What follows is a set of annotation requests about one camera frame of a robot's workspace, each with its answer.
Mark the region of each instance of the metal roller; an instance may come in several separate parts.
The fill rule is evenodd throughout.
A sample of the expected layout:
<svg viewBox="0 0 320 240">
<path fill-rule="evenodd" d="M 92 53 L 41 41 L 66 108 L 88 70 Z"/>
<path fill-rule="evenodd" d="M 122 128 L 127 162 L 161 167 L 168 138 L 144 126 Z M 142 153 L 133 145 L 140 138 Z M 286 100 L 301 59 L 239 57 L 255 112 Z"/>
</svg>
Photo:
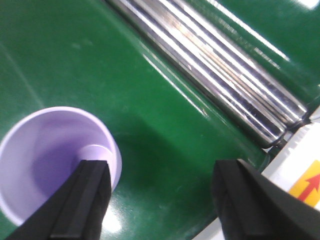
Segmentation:
<svg viewBox="0 0 320 240">
<path fill-rule="evenodd" d="M 123 11 L 200 90 L 268 148 L 306 108 L 181 0 L 107 0 Z"/>
</svg>

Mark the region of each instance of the paper cup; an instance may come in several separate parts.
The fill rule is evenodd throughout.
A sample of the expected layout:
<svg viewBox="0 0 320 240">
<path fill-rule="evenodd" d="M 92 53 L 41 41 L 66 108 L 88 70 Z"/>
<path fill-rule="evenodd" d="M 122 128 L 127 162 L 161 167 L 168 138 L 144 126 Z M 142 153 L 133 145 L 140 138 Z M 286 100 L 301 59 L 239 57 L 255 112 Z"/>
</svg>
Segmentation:
<svg viewBox="0 0 320 240">
<path fill-rule="evenodd" d="M 115 189 L 119 149 L 106 126 L 74 107 L 39 110 L 19 121 L 0 144 L 0 208 L 16 225 L 32 215 L 81 160 L 105 160 Z"/>
</svg>

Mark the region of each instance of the yellow label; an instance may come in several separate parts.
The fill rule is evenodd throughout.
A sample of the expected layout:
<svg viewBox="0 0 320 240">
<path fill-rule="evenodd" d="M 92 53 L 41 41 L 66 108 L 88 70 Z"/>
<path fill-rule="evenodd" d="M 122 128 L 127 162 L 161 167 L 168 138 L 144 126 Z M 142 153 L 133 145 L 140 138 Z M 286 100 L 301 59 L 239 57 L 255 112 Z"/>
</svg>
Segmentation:
<svg viewBox="0 0 320 240">
<path fill-rule="evenodd" d="M 297 199 L 314 207 L 320 201 L 320 161 L 315 160 L 289 190 Z"/>
</svg>

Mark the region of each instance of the green surface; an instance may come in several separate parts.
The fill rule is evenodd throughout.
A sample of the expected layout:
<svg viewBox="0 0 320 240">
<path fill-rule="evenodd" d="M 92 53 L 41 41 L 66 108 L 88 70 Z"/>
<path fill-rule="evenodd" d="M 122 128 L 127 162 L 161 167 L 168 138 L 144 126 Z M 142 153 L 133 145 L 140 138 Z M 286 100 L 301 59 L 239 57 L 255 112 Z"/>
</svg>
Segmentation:
<svg viewBox="0 0 320 240">
<path fill-rule="evenodd" d="M 290 61 L 266 52 L 280 68 L 252 55 L 302 100 L 316 103 L 319 14 L 293 9 L 302 19 L 314 18 L 300 30 L 314 31 L 292 40 L 297 31 L 286 32 L 289 23 L 274 17 L 278 5 L 267 10 L 266 0 L 220 2 L 285 51 Z M 0 3 L 0 137 L 24 116 L 46 107 L 79 107 L 99 117 L 123 161 L 109 205 L 116 228 L 106 221 L 102 239 L 191 239 L 215 217 L 210 196 L 214 161 L 243 158 L 257 168 L 263 163 L 265 153 L 252 140 L 99 0 Z M 228 20 L 211 4 L 199 3 L 213 22 L 219 22 L 216 16 Z M 255 10 L 263 18 L 249 15 Z M 300 18 L 287 17 L 293 26 L 302 26 Z M 237 31 L 251 42 L 238 39 L 248 52 L 253 46 L 264 49 L 241 27 Z M 299 44 L 307 51 L 296 49 Z M 14 228 L 0 216 L 0 239 Z"/>
</svg>

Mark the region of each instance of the red arrow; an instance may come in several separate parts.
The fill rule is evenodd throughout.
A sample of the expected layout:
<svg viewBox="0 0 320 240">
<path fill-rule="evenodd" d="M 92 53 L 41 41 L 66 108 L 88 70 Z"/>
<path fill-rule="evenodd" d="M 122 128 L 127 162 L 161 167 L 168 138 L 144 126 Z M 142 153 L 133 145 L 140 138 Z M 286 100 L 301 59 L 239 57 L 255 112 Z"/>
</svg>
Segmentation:
<svg viewBox="0 0 320 240">
<path fill-rule="evenodd" d="M 313 189 L 315 189 L 317 192 L 319 191 L 320 174 L 313 176 L 313 177 L 307 179 L 306 181 L 309 182 L 309 185 L 305 188 L 305 190 L 298 197 L 298 199 L 301 200 L 302 202 L 304 202 L 306 200 L 306 198 L 311 194 Z"/>
</svg>

